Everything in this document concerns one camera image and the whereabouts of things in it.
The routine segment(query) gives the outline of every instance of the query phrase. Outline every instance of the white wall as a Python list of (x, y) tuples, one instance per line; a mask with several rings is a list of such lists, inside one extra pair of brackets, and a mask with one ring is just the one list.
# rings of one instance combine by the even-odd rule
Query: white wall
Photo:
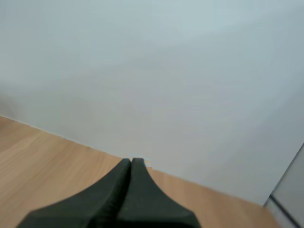
[(2, 0), (0, 115), (264, 203), (304, 141), (296, 0)]

